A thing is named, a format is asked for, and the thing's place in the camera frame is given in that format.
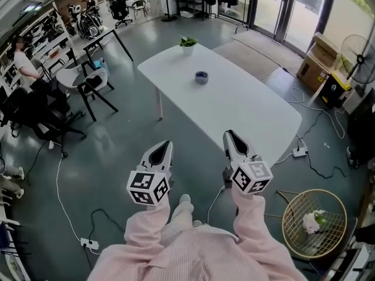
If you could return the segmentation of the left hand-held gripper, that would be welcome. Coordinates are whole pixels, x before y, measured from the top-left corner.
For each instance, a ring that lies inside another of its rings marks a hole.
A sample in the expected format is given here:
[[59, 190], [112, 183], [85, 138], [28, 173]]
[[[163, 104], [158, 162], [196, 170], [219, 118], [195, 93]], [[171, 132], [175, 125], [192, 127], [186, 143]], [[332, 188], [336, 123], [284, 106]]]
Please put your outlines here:
[[165, 140], [147, 150], [130, 172], [127, 192], [135, 204], [156, 206], [171, 190], [173, 143]]

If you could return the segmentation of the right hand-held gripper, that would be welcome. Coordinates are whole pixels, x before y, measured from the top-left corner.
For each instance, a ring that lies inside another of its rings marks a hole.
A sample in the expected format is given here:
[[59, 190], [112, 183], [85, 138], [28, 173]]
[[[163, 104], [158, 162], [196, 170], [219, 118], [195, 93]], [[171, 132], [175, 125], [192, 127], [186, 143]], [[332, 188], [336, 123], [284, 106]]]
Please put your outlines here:
[[267, 162], [254, 155], [253, 147], [233, 130], [224, 132], [223, 144], [226, 156], [231, 160], [223, 171], [224, 187], [236, 186], [243, 194], [264, 191], [274, 177]]

